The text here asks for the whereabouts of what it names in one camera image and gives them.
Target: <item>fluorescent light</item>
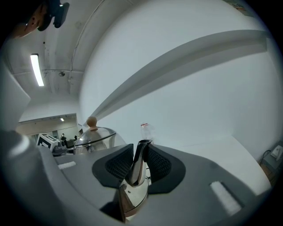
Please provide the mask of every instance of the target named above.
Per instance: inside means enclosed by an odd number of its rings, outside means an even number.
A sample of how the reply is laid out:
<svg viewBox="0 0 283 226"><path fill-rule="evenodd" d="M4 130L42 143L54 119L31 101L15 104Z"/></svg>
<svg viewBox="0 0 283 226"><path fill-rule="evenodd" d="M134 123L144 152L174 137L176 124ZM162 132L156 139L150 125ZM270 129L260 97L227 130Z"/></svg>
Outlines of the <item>fluorescent light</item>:
<svg viewBox="0 0 283 226"><path fill-rule="evenodd" d="M34 70L34 75L36 77L37 83L40 87L44 86L43 80L40 73L39 68L39 60L38 60L38 54L31 54L31 64L32 68Z"/></svg>

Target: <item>glass lid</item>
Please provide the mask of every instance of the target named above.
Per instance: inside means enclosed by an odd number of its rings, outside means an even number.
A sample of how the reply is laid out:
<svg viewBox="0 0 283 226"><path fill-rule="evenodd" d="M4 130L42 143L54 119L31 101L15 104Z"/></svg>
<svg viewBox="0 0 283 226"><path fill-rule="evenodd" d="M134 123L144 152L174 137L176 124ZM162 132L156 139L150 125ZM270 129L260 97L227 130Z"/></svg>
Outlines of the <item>glass lid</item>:
<svg viewBox="0 0 283 226"><path fill-rule="evenodd" d="M113 136L116 133L109 128L97 127L96 123L97 119L95 117L89 117L87 119L87 124L90 128L76 140L76 146L94 143Z"/></svg>

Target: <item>white table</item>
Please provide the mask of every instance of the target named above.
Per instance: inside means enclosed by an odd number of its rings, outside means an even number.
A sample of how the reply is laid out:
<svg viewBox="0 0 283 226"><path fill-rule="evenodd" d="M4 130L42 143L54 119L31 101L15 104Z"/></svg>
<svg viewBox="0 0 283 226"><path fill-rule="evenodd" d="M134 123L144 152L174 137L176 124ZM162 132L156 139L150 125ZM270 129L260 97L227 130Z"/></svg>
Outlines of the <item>white table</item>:
<svg viewBox="0 0 283 226"><path fill-rule="evenodd" d="M208 158L245 183L256 195L271 188L268 178L250 153L232 136L214 142L175 147Z"/></svg>

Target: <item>curved white wall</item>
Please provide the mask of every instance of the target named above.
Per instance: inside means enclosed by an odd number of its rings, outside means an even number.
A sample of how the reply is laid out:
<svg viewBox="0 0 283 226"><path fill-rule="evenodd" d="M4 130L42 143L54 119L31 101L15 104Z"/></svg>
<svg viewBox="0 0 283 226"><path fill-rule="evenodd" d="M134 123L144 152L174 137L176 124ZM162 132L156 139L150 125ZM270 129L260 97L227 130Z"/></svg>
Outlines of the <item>curved white wall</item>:
<svg viewBox="0 0 283 226"><path fill-rule="evenodd" d="M222 0L152 0L128 10L88 62L79 99L82 121L152 61L198 38L233 30L263 28ZM155 143L173 148L233 135L259 159L281 137L278 81L265 38L242 47L220 46L138 87L130 94L134 100L124 97L115 111L100 112L98 124L137 143L140 123L148 122L155 127Z"/></svg>

